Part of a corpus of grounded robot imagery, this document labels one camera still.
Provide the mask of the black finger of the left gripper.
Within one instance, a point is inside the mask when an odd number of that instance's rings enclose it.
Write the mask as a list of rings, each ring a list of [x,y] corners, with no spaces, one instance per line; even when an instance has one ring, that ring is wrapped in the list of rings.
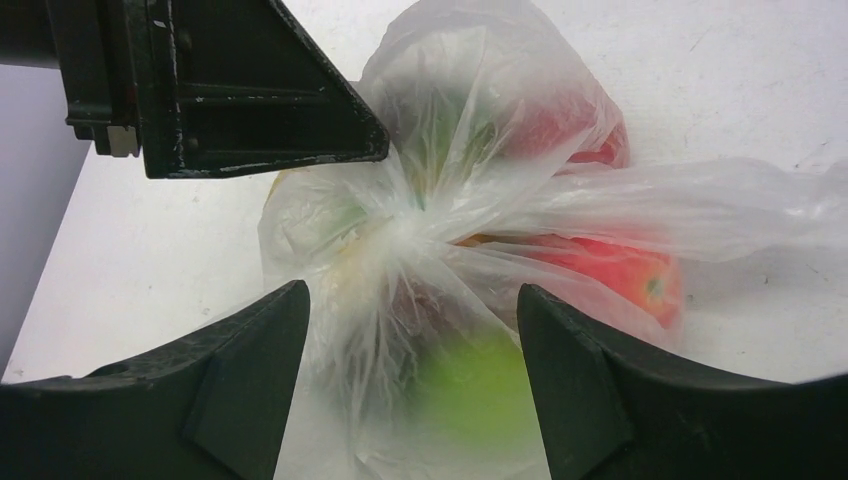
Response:
[[[375,162],[389,136],[280,1],[51,1],[66,121],[151,179]]]

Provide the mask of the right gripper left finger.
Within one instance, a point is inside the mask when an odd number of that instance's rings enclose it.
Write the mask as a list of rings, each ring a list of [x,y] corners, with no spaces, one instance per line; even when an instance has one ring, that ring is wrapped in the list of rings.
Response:
[[[296,280],[73,378],[1,388],[5,479],[270,479],[310,316]]]

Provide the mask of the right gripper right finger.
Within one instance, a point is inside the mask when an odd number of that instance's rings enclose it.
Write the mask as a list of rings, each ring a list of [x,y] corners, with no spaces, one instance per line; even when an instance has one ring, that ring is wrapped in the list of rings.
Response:
[[[774,382],[700,364],[535,285],[517,319],[554,479],[843,479],[847,379]]]

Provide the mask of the red fake apple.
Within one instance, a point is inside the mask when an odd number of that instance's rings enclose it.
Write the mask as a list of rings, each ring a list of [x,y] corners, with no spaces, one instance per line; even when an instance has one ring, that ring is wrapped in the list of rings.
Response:
[[[555,235],[529,237],[542,249],[535,259],[573,270],[599,281],[670,330],[681,317],[682,273],[669,254]]]

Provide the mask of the clear plastic bag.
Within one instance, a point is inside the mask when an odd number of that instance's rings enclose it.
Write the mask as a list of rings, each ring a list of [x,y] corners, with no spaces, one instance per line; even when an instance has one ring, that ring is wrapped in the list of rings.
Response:
[[[533,258],[535,236],[588,238],[720,262],[829,243],[847,218],[847,164],[822,173],[725,159],[572,164],[582,142],[517,157],[537,108],[618,106],[529,1],[419,1],[388,27],[357,92],[387,127],[378,163],[283,171],[258,225],[268,287],[303,279],[309,329],[279,479],[546,479],[537,434],[469,450],[411,413],[421,364],[450,338],[520,348],[525,284],[652,344],[680,333],[583,274]]]

